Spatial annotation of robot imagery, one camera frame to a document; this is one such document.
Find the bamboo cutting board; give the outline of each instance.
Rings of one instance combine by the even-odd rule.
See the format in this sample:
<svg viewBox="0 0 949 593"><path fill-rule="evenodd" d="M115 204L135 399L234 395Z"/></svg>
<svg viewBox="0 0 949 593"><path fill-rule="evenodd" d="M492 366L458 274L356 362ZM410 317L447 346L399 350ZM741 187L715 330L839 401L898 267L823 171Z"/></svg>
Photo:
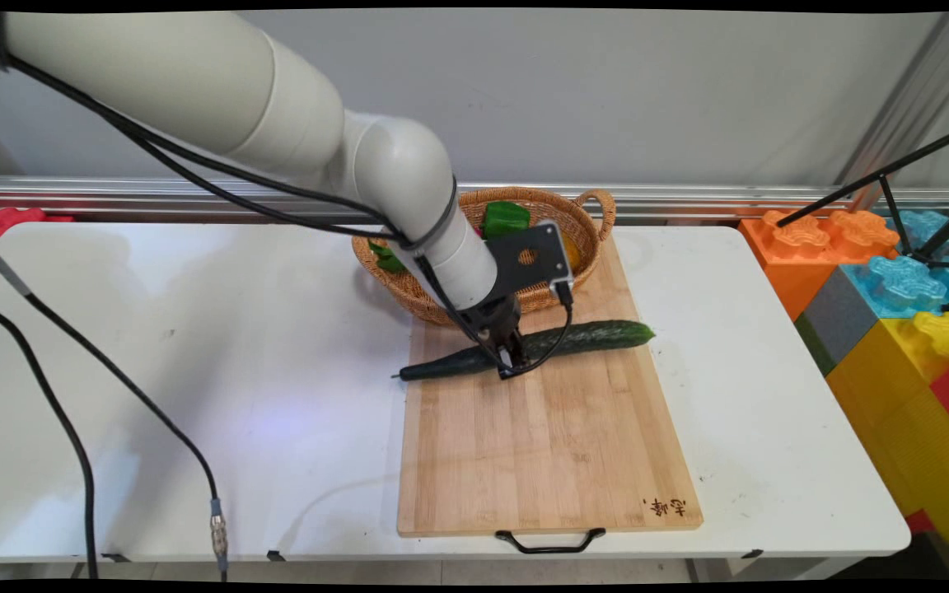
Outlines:
<svg viewBox="0 0 949 593"><path fill-rule="evenodd" d="M613 237L575 293L573 323L639 320ZM558 327L562 307L524 315ZM654 328L654 320L643 320ZM411 364L467 348L460 331L414 321ZM398 532L405 537L701 525L648 346L557 357L408 386Z"/></svg>

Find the yellow foam block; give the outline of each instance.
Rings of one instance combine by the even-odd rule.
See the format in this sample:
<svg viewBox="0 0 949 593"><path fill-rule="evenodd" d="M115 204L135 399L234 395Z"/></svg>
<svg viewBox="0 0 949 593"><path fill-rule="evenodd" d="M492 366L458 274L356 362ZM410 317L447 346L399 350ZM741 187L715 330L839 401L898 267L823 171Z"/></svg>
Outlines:
<svg viewBox="0 0 949 593"><path fill-rule="evenodd" d="M920 390L874 429L903 480L949 543L949 414Z"/></svg>
<svg viewBox="0 0 949 593"><path fill-rule="evenodd" d="M873 324L834 369L858 387L851 403L862 410L869 427L876 427L912 395L930 386L886 327L889 322L893 320Z"/></svg>
<svg viewBox="0 0 949 593"><path fill-rule="evenodd" d="M907 484L907 479L900 472L899 466L893 461L892 455L889 454L884 443L881 443L877 434L870 428L865 414L859 408L858 399L861 394L859 393L858 383L852 382L844 374L844 369L841 368L835 368L830 372L825 378L825 382L829 384L833 394L836 395L840 408L844 410L844 414L848 416L848 421L852 424L855 436L858 436L859 441L863 444L867 457L870 457L870 461L873 462L874 468L881 476L881 481L885 482L885 488L888 488L888 492L892 495L895 505L899 507L900 513L907 517L923 509L925 506L922 500L916 496L916 492L913 491L910 484Z"/></svg>
<svg viewBox="0 0 949 593"><path fill-rule="evenodd" d="M949 311L919 312L912 319L881 320L904 354L929 383L949 369Z"/></svg>

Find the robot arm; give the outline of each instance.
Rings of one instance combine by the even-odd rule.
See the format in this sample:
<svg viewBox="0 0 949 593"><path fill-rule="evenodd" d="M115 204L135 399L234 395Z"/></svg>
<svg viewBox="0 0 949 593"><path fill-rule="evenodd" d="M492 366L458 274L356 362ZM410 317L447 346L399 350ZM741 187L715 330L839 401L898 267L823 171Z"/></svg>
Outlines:
<svg viewBox="0 0 949 593"><path fill-rule="evenodd" d="M467 334L504 361L501 376L546 358L528 364L515 292L549 282L565 285L569 299L573 277L558 227L484 243L452 207L452 166L425 125L347 111L323 74L233 12L0 17L0 67L9 53L181 142L364 203L410 240L433 231L419 265L417 253L391 246L426 293L444 305L423 270ZM542 255L523 269L517 255L525 247Z"/></svg>

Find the green cucumber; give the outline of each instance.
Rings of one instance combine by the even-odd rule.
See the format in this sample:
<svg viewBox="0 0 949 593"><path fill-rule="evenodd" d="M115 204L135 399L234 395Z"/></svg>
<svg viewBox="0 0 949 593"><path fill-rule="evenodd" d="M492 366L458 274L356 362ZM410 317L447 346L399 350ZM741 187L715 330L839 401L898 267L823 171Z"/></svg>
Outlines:
<svg viewBox="0 0 949 593"><path fill-rule="evenodd" d="M526 355L532 361L544 356L547 349L559 337L560 331L562 328L556 327L538 331L537 334L523 335L522 346L526 350ZM566 331L566 337L563 338L553 356L643 346L651 341L651 338L654 338L651 328L637 320L593 320L591 323L570 326L569 331ZM399 376L402 381L419 381L440 379L444 376L470 375L496 367L496 363L493 363L482 348L474 346L434 361L413 364L411 367L403 368Z"/></svg>

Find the red puzzle piece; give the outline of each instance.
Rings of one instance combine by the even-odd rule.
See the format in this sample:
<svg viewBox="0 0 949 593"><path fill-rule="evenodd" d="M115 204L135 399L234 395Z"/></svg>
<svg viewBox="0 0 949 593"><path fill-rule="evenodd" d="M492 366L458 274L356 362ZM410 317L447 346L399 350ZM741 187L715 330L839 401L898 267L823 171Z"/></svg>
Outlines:
<svg viewBox="0 0 949 593"><path fill-rule="evenodd" d="M0 236L10 226L19 225L22 222L72 222L72 217L48 217L40 208L29 208L26 210L16 210L16 208L3 208L0 210Z"/></svg>

